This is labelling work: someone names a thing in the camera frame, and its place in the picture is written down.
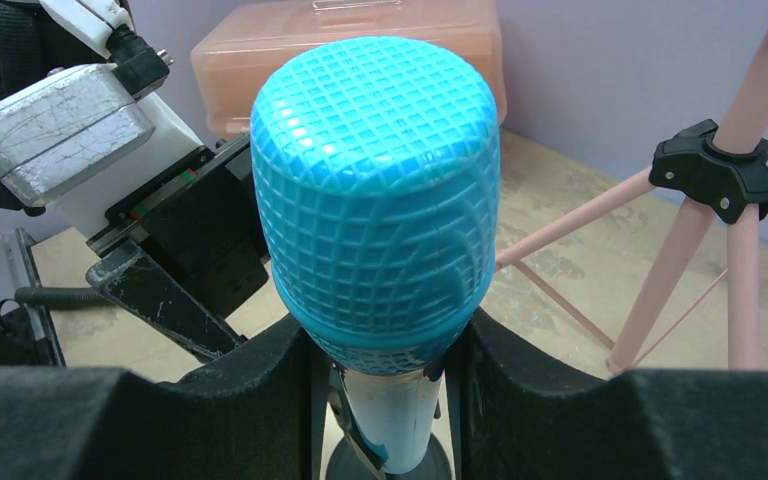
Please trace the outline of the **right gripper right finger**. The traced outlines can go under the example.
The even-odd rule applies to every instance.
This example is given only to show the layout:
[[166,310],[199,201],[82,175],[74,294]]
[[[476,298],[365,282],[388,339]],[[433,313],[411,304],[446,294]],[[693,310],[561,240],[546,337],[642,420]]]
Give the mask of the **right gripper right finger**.
[[603,380],[482,310],[447,361],[461,479],[768,479],[768,371]]

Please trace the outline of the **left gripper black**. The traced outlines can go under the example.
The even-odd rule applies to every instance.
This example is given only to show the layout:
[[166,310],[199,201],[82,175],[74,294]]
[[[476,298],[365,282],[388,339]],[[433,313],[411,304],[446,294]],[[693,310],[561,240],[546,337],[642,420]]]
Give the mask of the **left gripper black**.
[[[202,363],[244,343],[220,317],[268,278],[248,135],[197,147],[104,218],[87,242],[104,255],[86,272],[91,288]],[[137,244],[117,246],[125,239]]]

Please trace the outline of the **black microphone desk stand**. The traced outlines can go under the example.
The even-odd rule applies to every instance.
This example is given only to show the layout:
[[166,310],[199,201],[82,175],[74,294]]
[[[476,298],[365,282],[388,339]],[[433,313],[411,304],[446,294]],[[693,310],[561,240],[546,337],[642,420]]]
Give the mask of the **black microphone desk stand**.
[[440,418],[439,374],[423,370],[375,376],[333,368],[328,402],[343,439],[326,479],[452,479],[432,433]]

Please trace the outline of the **blue toy microphone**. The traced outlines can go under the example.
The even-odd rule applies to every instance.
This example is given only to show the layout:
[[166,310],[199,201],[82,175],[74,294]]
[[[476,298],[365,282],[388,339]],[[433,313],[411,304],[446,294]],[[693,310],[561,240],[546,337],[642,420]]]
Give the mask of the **blue toy microphone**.
[[276,290],[338,368],[441,376],[495,270],[500,131],[437,45],[335,41],[276,70],[250,117]]

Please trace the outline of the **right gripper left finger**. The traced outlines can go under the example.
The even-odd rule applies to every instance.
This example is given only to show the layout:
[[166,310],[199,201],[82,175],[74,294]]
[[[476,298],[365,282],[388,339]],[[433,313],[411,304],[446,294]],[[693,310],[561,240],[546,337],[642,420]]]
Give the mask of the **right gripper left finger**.
[[307,479],[310,355],[284,318],[175,383],[0,367],[0,479]]

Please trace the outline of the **pink music stand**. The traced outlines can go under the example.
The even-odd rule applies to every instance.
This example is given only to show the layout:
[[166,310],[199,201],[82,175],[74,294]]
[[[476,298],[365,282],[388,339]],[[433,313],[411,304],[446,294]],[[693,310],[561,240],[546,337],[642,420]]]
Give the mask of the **pink music stand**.
[[[727,227],[728,367],[756,370],[760,343],[760,224],[768,215],[768,30],[721,122],[701,121],[660,142],[652,164],[537,232],[502,250],[498,269],[514,267],[608,349],[619,373],[654,348],[656,321],[715,220]],[[548,285],[526,258],[639,197],[661,188],[684,199],[616,339]]]

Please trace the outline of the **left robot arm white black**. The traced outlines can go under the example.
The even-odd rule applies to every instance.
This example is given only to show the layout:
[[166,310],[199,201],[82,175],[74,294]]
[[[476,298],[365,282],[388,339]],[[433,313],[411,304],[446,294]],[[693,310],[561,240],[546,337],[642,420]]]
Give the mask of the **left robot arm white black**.
[[208,363],[268,253],[248,138],[205,145],[159,96],[171,65],[125,1],[0,1],[0,209],[53,211],[98,258],[17,302],[112,304]]

